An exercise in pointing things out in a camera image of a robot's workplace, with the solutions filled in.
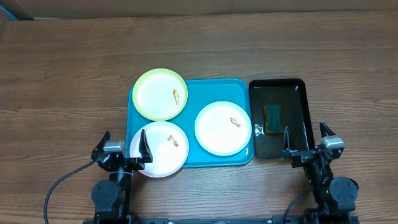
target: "blue tray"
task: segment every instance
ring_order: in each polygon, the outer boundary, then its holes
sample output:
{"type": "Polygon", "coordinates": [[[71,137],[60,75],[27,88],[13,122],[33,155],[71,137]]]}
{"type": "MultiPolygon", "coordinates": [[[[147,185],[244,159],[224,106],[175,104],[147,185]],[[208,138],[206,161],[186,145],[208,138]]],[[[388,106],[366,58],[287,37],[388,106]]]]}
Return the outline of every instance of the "blue tray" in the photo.
{"type": "MultiPolygon", "coordinates": [[[[183,168],[188,167],[214,167],[245,165],[254,156],[253,137],[246,148],[232,156],[213,155],[199,145],[195,136],[195,120],[198,113],[210,103],[216,101],[229,101],[242,107],[251,118],[248,86],[238,78],[186,80],[188,100],[179,115],[169,120],[176,124],[187,135],[189,141],[189,154],[183,168]]],[[[127,157],[130,157],[130,143],[134,135],[143,126],[153,122],[138,113],[132,103],[132,89],[129,94],[127,109],[127,157]]]]}

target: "black tray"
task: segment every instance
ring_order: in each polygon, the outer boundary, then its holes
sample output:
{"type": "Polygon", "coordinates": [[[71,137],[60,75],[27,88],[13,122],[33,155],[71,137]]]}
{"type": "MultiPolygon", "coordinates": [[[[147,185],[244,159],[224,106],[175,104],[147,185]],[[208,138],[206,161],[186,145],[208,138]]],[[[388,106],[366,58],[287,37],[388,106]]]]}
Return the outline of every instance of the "black tray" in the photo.
{"type": "Polygon", "coordinates": [[[249,97],[254,148],[258,159],[282,157],[284,135],[280,129],[284,130],[286,126],[290,129],[291,140],[296,149],[304,151],[315,148],[307,92],[303,80],[298,78],[253,80],[249,84],[249,97]],[[266,129],[264,120],[268,119],[268,116],[264,116],[264,111],[267,111],[264,109],[265,105],[267,108],[273,108],[274,114],[280,115],[281,128],[276,128],[277,131],[274,133],[266,129]]]}

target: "plate rim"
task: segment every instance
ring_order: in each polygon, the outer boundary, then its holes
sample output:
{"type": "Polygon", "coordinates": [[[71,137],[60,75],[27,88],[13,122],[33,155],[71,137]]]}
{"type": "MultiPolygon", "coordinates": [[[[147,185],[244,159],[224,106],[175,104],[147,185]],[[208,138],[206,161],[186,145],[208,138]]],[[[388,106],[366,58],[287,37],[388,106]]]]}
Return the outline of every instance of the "plate rim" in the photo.
{"type": "Polygon", "coordinates": [[[137,81],[136,81],[136,83],[133,85],[133,87],[134,87],[134,88],[132,89],[132,103],[133,103],[134,107],[136,108],[136,110],[138,111],[138,113],[141,114],[141,116],[143,116],[143,117],[145,117],[145,118],[147,118],[147,119],[149,119],[149,120],[151,120],[151,121],[168,121],[168,120],[170,120],[170,119],[176,117],[176,116],[177,116],[178,114],[180,114],[181,111],[184,109],[184,107],[185,107],[185,105],[187,104],[187,101],[188,101],[188,88],[187,88],[187,84],[185,83],[185,80],[184,80],[177,72],[175,72],[175,71],[173,71],[173,70],[170,70],[170,69],[167,69],[167,68],[154,68],[154,69],[151,69],[151,70],[147,71],[146,73],[142,74],[142,75],[137,79],[137,81]],[[155,75],[155,74],[156,74],[156,71],[160,71],[160,72],[163,71],[163,72],[166,72],[166,73],[170,73],[170,74],[172,74],[174,77],[176,77],[177,79],[179,79],[179,80],[183,83],[183,89],[184,89],[185,95],[187,96],[187,97],[185,97],[182,106],[180,107],[180,109],[179,109],[175,114],[173,114],[172,116],[163,118],[163,119],[159,119],[159,118],[154,118],[154,117],[151,117],[151,116],[147,116],[147,114],[144,114],[144,113],[142,112],[142,110],[140,109],[140,107],[137,106],[137,105],[139,105],[139,104],[137,103],[137,92],[138,92],[138,89],[139,89],[140,85],[142,84],[142,82],[144,82],[144,81],[145,81],[146,79],[148,79],[150,76],[155,75]]]}
{"type": "Polygon", "coordinates": [[[186,143],[187,143],[187,152],[186,152],[186,154],[185,154],[185,158],[184,158],[183,162],[181,163],[181,165],[178,166],[178,168],[177,168],[174,172],[172,172],[171,174],[166,174],[166,175],[150,175],[150,174],[148,174],[148,171],[145,172],[145,169],[144,169],[144,170],[139,170],[139,172],[140,172],[141,174],[143,174],[143,175],[145,175],[145,176],[147,176],[147,177],[162,178],[162,177],[167,177],[167,176],[170,176],[170,175],[176,173],[177,171],[179,171],[179,170],[182,168],[182,166],[184,165],[185,161],[187,161],[187,158],[188,158],[188,155],[189,155],[189,140],[188,140],[188,137],[187,137],[187,135],[185,134],[185,132],[184,132],[180,127],[178,127],[176,124],[173,124],[173,123],[168,122],[168,121],[154,121],[154,122],[151,122],[151,123],[145,125],[144,127],[140,128],[140,129],[135,133],[135,135],[132,137],[131,142],[130,142],[130,148],[129,148],[130,157],[131,157],[131,155],[132,155],[132,152],[131,152],[131,151],[132,151],[132,146],[131,146],[131,144],[134,142],[134,138],[135,138],[136,136],[141,137],[141,130],[144,129],[145,127],[147,127],[147,126],[153,126],[153,127],[150,127],[150,128],[155,128],[155,127],[159,127],[160,125],[166,125],[166,126],[168,126],[168,127],[170,127],[170,128],[175,128],[178,132],[182,133],[182,134],[183,134],[183,137],[184,137],[184,139],[185,139],[185,141],[186,141],[186,143]]]}
{"type": "Polygon", "coordinates": [[[251,135],[252,135],[252,125],[251,125],[251,120],[250,120],[249,115],[246,113],[246,111],[245,111],[242,107],[240,107],[240,106],[237,105],[236,103],[232,103],[232,102],[229,102],[229,101],[216,101],[216,102],[212,102],[212,103],[206,105],[204,108],[202,108],[202,109],[200,110],[200,112],[198,113],[196,119],[195,119],[194,129],[195,129],[195,137],[196,137],[197,141],[199,142],[199,145],[200,145],[204,150],[206,150],[207,152],[209,152],[209,153],[211,153],[211,154],[213,154],[213,155],[216,155],[216,156],[232,156],[232,155],[235,155],[235,154],[239,153],[240,151],[242,151],[242,150],[247,146],[247,144],[249,144],[250,139],[251,139],[251,135]],[[203,114],[205,113],[205,109],[206,109],[207,107],[210,107],[210,106],[212,106],[212,105],[214,105],[214,104],[224,104],[224,105],[227,104],[227,105],[232,105],[233,108],[235,108],[235,109],[237,109],[238,111],[241,111],[241,112],[243,112],[243,113],[245,114],[244,117],[245,117],[245,120],[246,120],[246,122],[247,122],[247,124],[248,124],[248,130],[249,130],[249,132],[248,132],[248,138],[246,138],[246,140],[245,140],[245,142],[244,142],[244,144],[243,144],[243,148],[242,148],[242,149],[236,150],[236,151],[232,151],[232,152],[227,153],[227,154],[225,154],[225,153],[218,153],[218,152],[215,152],[215,151],[210,150],[208,147],[205,147],[205,144],[203,143],[203,141],[200,140],[200,139],[198,138],[198,122],[197,122],[197,121],[198,121],[198,118],[199,118],[199,116],[203,116],[203,114]]]}

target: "silver metal part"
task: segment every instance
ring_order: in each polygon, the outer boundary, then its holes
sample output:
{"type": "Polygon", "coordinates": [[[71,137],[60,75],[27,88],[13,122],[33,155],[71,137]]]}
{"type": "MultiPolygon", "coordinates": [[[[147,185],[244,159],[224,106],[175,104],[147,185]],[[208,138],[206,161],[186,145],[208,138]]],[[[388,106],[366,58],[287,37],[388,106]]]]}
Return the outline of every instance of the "silver metal part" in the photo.
{"type": "Polygon", "coordinates": [[[123,156],[126,156],[126,144],[122,140],[109,140],[105,143],[104,152],[122,152],[123,156]]]}
{"type": "Polygon", "coordinates": [[[321,139],[320,144],[326,149],[344,149],[344,141],[338,135],[325,136],[321,139]]]}

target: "wooden table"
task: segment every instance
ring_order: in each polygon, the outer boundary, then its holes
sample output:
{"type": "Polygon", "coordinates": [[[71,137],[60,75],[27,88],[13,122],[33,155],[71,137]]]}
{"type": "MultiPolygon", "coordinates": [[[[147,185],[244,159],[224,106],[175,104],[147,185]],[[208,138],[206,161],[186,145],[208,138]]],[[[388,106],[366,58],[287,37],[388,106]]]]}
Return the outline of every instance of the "wooden table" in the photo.
{"type": "MultiPolygon", "coordinates": [[[[316,142],[325,121],[346,141],[335,176],[359,184],[361,223],[398,222],[398,12],[311,12],[9,22],[0,44],[0,222],[43,223],[61,176],[90,161],[106,130],[125,139],[127,96],[144,72],[184,79],[301,78],[316,142]]],[[[91,166],[62,182],[50,223],[81,223],[91,189],[108,173],[91,166]]],[[[289,161],[134,176],[141,217],[281,215],[308,189],[289,161]]],[[[311,197],[291,211],[314,206],[311,197]]]]}

